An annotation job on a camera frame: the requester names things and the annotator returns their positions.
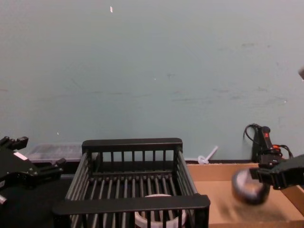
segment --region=clear plastic container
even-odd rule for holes
[[[65,158],[69,162],[76,162],[81,159],[81,143],[43,143],[35,146],[27,157],[32,162],[50,162],[54,164],[57,160]]]

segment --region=black wire basket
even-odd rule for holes
[[[210,200],[195,188],[181,139],[88,140],[82,153],[65,200],[53,208],[55,228],[134,228],[135,213],[147,228],[173,219],[178,228],[208,227]]]

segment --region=black surface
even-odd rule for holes
[[[52,207],[64,199],[71,181],[57,180],[32,190],[14,187],[0,191],[8,199],[0,206],[0,228],[52,228]]]

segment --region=black cable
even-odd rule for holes
[[[251,124],[247,125],[247,127],[246,127],[245,130],[244,130],[244,134],[243,134],[243,137],[246,135],[246,136],[248,137],[248,139],[250,139],[253,143],[255,143],[255,144],[261,146],[261,144],[260,144],[259,142],[255,141],[254,139],[252,139],[252,138],[249,136],[249,134],[248,134],[248,132],[247,132],[247,129],[248,129],[249,127],[252,127],[252,128],[254,128],[254,129],[259,129],[261,126],[258,125],[258,124],[256,124],[256,123],[251,123]]]
[[[288,146],[286,146],[286,145],[279,145],[279,147],[282,147],[282,148],[284,148],[285,150],[288,151],[289,158],[293,158],[294,157],[293,153],[291,153],[291,151],[290,151],[290,149],[289,149]]]

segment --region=cardboard box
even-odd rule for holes
[[[188,165],[200,194],[208,195],[210,228],[304,228],[304,191],[299,186],[270,190],[262,205],[248,205],[232,195],[231,178],[256,164]]]

